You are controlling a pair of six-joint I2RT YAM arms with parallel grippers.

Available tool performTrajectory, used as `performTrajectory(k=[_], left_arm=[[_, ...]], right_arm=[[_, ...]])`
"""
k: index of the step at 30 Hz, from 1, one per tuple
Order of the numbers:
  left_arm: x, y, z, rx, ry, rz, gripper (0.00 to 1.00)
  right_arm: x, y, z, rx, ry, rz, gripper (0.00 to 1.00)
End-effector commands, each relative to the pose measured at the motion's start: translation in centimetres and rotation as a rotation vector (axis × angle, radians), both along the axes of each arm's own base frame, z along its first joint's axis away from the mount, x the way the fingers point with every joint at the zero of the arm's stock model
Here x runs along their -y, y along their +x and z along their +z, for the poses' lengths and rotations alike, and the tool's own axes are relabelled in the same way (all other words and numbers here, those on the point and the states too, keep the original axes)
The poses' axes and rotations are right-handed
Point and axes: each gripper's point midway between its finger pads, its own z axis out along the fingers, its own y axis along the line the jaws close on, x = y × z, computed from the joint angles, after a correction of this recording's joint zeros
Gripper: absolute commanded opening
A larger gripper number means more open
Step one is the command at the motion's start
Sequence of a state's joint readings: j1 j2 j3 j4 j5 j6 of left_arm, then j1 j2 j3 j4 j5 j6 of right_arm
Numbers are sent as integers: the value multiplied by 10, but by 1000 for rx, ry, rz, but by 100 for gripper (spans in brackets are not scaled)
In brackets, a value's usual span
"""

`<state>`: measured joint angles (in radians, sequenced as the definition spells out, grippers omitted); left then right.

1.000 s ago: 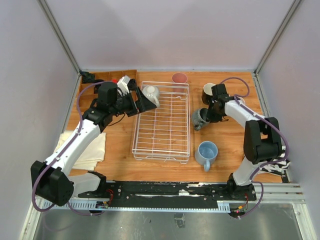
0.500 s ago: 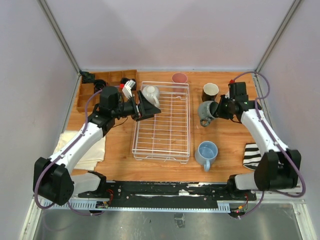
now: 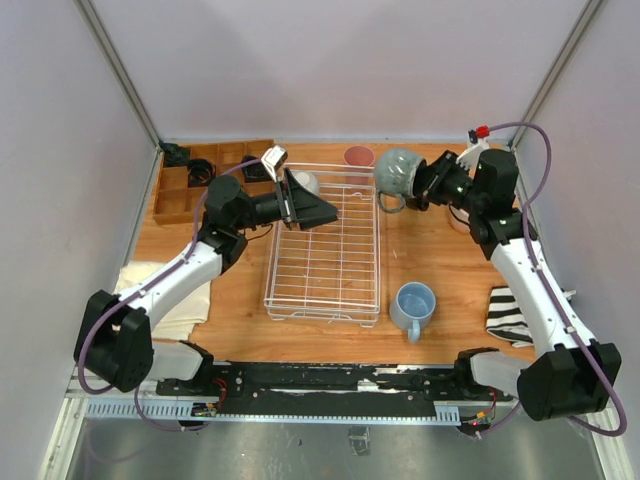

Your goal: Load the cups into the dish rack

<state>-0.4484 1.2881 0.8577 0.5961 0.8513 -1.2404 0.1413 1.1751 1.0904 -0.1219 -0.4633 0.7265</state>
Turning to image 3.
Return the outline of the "grey-green speckled mug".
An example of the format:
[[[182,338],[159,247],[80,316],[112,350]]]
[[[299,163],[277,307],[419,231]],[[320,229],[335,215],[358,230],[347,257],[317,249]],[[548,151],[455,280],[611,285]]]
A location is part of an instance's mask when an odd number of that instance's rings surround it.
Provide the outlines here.
[[[384,152],[374,167],[379,208],[387,214],[396,214],[403,210],[409,200],[416,198],[414,182],[418,170],[427,166],[427,160],[422,155],[406,148],[395,147]],[[385,204],[382,196],[395,198],[400,204],[391,208]]]

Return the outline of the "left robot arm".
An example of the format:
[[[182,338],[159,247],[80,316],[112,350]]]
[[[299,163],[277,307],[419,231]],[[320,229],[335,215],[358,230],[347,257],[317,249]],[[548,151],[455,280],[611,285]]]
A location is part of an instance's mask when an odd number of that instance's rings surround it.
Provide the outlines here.
[[[74,350],[81,388],[93,395],[123,393],[147,379],[176,379],[190,394],[214,383],[206,351],[187,342],[156,344],[152,332],[193,291],[226,273],[248,245],[245,231],[283,222],[309,230],[332,223],[338,210],[299,184],[290,170],[274,191],[249,196],[232,175],[216,177],[202,202],[192,241],[138,285],[100,290],[85,308]]]

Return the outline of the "light pink mug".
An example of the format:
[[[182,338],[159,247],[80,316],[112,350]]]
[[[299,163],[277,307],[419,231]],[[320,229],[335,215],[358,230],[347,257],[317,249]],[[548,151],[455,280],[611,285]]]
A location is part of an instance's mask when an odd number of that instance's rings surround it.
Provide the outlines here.
[[[469,234],[470,233],[470,222],[469,222],[469,214],[460,209],[456,209],[452,206],[448,207],[449,210],[449,223],[451,227],[461,233],[461,234]]]

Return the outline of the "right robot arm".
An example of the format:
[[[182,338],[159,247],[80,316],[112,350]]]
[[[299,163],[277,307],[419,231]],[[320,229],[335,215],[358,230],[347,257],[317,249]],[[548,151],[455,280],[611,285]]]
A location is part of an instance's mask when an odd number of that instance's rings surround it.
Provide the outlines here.
[[[552,277],[536,231],[515,204],[518,176],[514,155],[492,148],[474,167],[446,151],[432,164],[420,162],[414,176],[411,192],[420,202],[467,212],[471,237],[511,290],[535,348],[532,363],[490,348],[460,353],[454,390],[466,400],[488,387],[501,390],[535,421],[599,412],[614,398],[620,352],[596,340]]]

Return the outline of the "white speckled mug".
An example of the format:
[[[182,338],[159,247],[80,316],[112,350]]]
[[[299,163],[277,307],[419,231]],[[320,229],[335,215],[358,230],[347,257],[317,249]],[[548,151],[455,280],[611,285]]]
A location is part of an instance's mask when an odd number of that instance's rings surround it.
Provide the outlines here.
[[[292,172],[293,177],[296,179],[299,185],[305,188],[307,191],[314,195],[320,193],[320,184],[317,177],[309,172],[303,170],[296,170]]]

